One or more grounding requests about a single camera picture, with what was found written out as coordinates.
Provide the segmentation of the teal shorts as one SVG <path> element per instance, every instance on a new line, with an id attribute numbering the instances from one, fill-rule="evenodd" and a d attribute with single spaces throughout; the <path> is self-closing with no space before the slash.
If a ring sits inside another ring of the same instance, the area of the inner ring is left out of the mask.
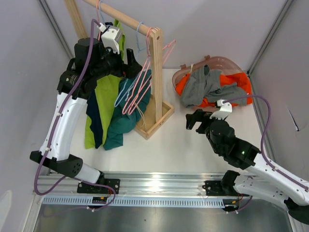
<path id="1" fill-rule="evenodd" d="M 124 86 L 124 81 L 125 79 L 120 81 L 119 90 Z M 122 114 L 127 92 L 133 81 L 134 79 L 128 80 L 124 91 L 125 97 L 114 109 L 112 119 L 107 130 L 107 137 L 103 145 L 103 148 L 105 150 L 111 150 L 123 146 L 124 134 L 132 131 L 135 128 L 136 124 L 142 118 L 141 114 L 145 113 L 147 105 L 149 104 L 151 96 L 150 89 L 148 89 L 148 91 L 145 93 L 142 100 L 139 102 L 138 107 L 133 111 L 131 115 Z"/>

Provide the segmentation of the pink wire hanger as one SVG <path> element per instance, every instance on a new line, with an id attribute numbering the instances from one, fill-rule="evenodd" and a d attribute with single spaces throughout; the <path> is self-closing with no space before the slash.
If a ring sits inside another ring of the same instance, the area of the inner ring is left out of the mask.
<path id="1" fill-rule="evenodd" d="M 147 52 L 147 58 L 145 60 L 145 63 L 142 66 L 142 70 L 137 74 L 137 77 L 131 84 L 126 100 L 125 105 L 122 110 L 122 114 L 131 115 L 132 112 L 136 109 L 139 102 L 142 100 L 145 93 L 148 91 L 148 89 L 151 86 L 150 79 L 151 75 L 149 77 L 147 76 L 147 72 L 150 68 L 151 64 L 151 53 L 150 53 L 150 33 L 152 31 L 153 27 L 150 27 L 146 34 L 146 52 Z"/>
<path id="2" fill-rule="evenodd" d="M 96 12 L 97 12 L 98 22 L 99 22 L 99 24 L 100 24 L 99 3 L 100 3 L 100 0 L 97 0 L 97 3 L 96 3 Z M 98 30 L 98 41 L 100 41 L 100 36 L 101 36 L 101 31 L 100 31 L 100 29 L 99 29 L 99 30 Z"/>
<path id="3" fill-rule="evenodd" d="M 171 52 L 173 51 L 174 47 L 176 45 L 176 40 L 171 41 L 169 44 L 167 44 L 165 47 L 163 47 L 163 62 L 162 64 L 164 65 L 166 61 L 168 60 Z"/>

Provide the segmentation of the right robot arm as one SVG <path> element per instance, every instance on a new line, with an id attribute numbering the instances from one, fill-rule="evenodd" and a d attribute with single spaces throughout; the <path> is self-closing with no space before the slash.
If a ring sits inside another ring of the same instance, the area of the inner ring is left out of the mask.
<path id="1" fill-rule="evenodd" d="M 235 130 L 225 120 L 211 116 L 201 109 L 186 115 L 186 128 L 205 134 L 214 153 L 229 165 L 246 170 L 267 181 L 263 184 L 238 172 L 227 171 L 221 180 L 221 191 L 226 195 L 237 193 L 251 195 L 286 210 L 297 221 L 309 223 L 309 183 L 292 174 L 250 144 L 235 136 Z"/>

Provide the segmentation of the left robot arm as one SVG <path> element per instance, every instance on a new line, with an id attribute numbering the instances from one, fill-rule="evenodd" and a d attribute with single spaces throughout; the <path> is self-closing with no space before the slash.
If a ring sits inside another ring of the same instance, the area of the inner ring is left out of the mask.
<path id="1" fill-rule="evenodd" d="M 69 61 L 57 86 L 57 103 L 50 129 L 41 148 L 32 151 L 30 160 L 59 174 L 88 182 L 93 193 L 104 190 L 104 174 L 70 154 L 70 144 L 79 115 L 100 79 L 110 74 L 133 78 L 141 65 L 134 51 L 126 50 L 127 63 L 122 54 L 106 42 L 95 38 L 80 39 L 74 46 L 75 57 Z"/>

